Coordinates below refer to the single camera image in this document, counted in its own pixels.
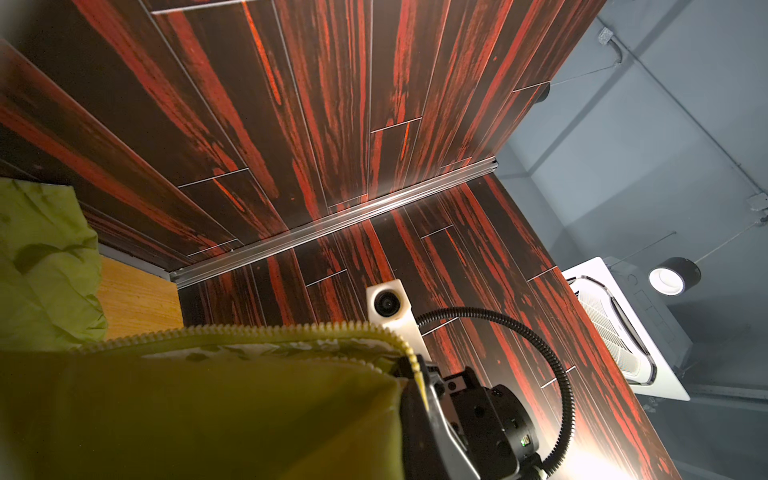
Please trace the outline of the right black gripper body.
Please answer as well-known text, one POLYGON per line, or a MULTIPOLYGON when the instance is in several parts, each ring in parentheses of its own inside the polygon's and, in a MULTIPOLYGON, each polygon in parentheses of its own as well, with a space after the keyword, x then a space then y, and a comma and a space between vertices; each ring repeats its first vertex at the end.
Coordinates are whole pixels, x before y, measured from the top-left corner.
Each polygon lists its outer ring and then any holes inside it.
POLYGON ((539 440, 521 401, 481 384, 468 368, 443 377, 428 367, 430 479, 538 479, 539 440))

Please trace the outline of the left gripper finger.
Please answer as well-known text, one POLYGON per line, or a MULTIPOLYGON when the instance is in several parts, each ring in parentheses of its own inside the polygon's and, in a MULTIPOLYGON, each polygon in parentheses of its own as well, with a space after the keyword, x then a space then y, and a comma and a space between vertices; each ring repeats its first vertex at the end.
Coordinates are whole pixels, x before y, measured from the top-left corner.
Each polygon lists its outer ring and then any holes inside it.
POLYGON ((425 388, 405 357, 395 376, 406 381, 400 402, 402 460, 407 479, 477 479, 460 439, 457 413, 436 365, 417 358, 425 388))

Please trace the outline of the green jacket with cartoon print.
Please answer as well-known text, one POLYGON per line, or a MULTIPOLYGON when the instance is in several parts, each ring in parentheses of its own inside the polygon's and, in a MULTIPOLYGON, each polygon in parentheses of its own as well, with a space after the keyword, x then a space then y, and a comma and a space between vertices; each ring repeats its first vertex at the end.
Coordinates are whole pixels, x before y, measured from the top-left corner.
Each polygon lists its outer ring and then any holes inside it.
POLYGON ((5 479, 402 479, 409 344, 369 322, 107 340, 72 188, 1 182, 5 479))

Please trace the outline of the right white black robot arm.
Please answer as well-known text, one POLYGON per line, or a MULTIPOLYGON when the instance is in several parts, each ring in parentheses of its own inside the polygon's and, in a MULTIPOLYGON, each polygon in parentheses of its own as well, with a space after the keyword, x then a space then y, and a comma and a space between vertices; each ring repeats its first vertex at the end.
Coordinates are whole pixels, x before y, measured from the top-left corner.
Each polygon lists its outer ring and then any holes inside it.
POLYGON ((492 322, 515 332, 520 338, 519 344, 522 344, 523 340, 527 341, 529 347, 520 346, 519 352, 512 356, 510 363, 519 364, 529 370, 528 373, 515 375, 518 390, 524 395, 529 408, 533 409, 539 402, 544 402, 544 406, 549 406, 551 415, 554 415, 554 402, 547 402, 540 390, 543 385, 542 379, 555 380, 554 386, 559 391, 561 402, 558 436, 550 453, 538 463, 536 468, 525 467, 523 475, 524 479, 550 479, 563 466, 575 433, 574 392, 565 367, 538 334, 524 323, 503 313, 477 307, 447 307, 416 315, 415 321, 418 327, 426 327, 454 318, 470 319, 473 323, 479 323, 481 320, 492 322))

